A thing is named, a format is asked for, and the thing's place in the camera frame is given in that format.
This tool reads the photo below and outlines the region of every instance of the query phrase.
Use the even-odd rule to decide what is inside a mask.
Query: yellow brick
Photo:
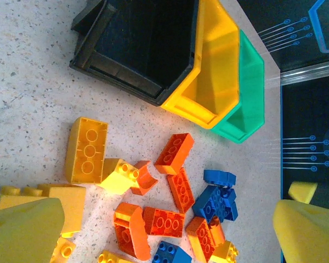
[[[70,258],[76,245],[66,238],[60,237],[51,257],[50,263],[65,263]]]
[[[98,186],[116,195],[124,194],[132,186],[139,187],[139,169],[117,158],[104,160],[103,181]]]
[[[85,187],[69,184],[41,184],[38,188],[43,190],[43,195],[60,199],[65,212],[65,224],[62,229],[63,237],[72,237],[73,233],[82,229]]]
[[[210,260],[216,263],[236,263],[238,255],[236,247],[230,241],[225,241],[215,248]]]
[[[98,258],[98,263],[132,263],[120,255],[113,254],[107,250],[103,250]]]

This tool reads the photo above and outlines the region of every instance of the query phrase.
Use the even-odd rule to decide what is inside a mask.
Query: speckled floor
[[[266,69],[266,123],[242,145],[70,69],[77,39],[70,26],[85,5],[86,0],[0,0],[0,187],[66,182],[67,138],[79,116],[108,122],[106,156],[133,164],[156,160],[171,134],[190,132],[195,144],[185,168],[195,197],[206,187],[204,168],[237,175],[239,217],[223,227],[240,251],[238,261],[279,261],[272,226],[280,197],[279,69],[236,0],[223,5],[262,54]],[[175,210],[165,176],[153,166],[150,171],[160,182],[144,197],[86,186],[83,229],[71,239],[77,248],[69,262],[96,262],[103,249],[120,252],[112,217],[121,201]],[[186,223],[191,218],[189,211]],[[149,236],[152,254],[161,239]],[[193,256],[186,235],[164,239]]]

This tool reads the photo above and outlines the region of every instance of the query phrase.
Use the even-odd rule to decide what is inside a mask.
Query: blue brick
[[[195,204],[192,206],[194,214],[205,218],[209,223],[216,213],[213,199],[211,197],[212,193],[216,193],[218,187],[213,185],[208,185],[206,189],[197,198]]]
[[[208,184],[233,187],[236,183],[236,176],[227,171],[204,170],[203,179]]]
[[[179,246],[161,241],[152,263],[191,263],[191,259]]]
[[[226,207],[231,207],[231,204],[235,201],[236,193],[233,188],[220,187],[220,195],[223,198]]]
[[[235,221],[238,214],[237,214],[237,207],[236,203],[233,202],[231,204],[231,207],[225,207],[225,211],[228,213],[228,215],[225,217],[225,219],[230,220],[230,221]]]

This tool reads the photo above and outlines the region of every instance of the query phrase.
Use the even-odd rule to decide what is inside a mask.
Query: stacked bins
[[[264,61],[240,30],[240,102],[213,129],[242,143],[264,124]]]
[[[198,7],[199,0],[90,1],[72,24],[80,39],[70,67],[160,106],[193,71]]]
[[[204,0],[201,71],[161,105],[212,129],[239,103],[239,28],[219,0]]]

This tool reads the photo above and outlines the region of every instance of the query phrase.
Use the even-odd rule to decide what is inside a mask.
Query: lego duplo brick
[[[211,222],[208,225],[209,231],[211,233],[214,246],[217,247],[219,244],[223,244],[225,242],[225,236],[223,232],[222,225],[218,216],[214,216]]]
[[[80,117],[74,122],[65,160],[65,176],[72,184],[102,181],[108,124]]]
[[[137,178],[138,185],[132,186],[132,193],[135,195],[143,196],[149,192],[158,180],[153,178],[148,170],[148,165],[150,161],[138,161],[135,168],[139,169],[139,176]]]
[[[114,224],[120,250],[139,260],[145,261],[151,258],[143,210],[140,206],[119,204],[115,211]]]
[[[195,200],[184,167],[179,170],[177,175],[167,175],[167,180],[179,212],[185,214]]]
[[[63,224],[57,198],[0,210],[0,262],[49,262]]]
[[[204,170],[203,179],[208,184],[217,186],[233,187],[236,183],[236,176],[228,171]]]
[[[214,242],[204,218],[194,217],[186,227],[191,247],[198,261],[207,263],[214,251]]]
[[[236,247],[230,241],[225,241],[215,248],[210,260],[216,263],[236,263],[238,255]]]
[[[53,255],[51,256],[50,263],[65,263],[68,261],[76,245],[66,238],[60,237],[57,240],[56,247]]]
[[[191,263],[191,260],[181,247],[161,241],[152,263]]]
[[[132,263],[132,261],[129,261],[118,254],[103,250],[98,257],[98,263]]]
[[[139,169],[118,158],[104,160],[103,181],[98,186],[116,195],[124,194],[132,186],[139,188]]]
[[[181,237],[183,234],[184,214],[145,207],[143,219],[145,221],[145,230],[148,235]]]
[[[155,162],[156,169],[161,174],[178,174],[193,145],[189,133],[173,134]]]
[[[68,238],[79,232],[82,229],[86,188],[69,184],[41,184],[38,188],[44,196],[60,199],[65,213],[62,236]]]

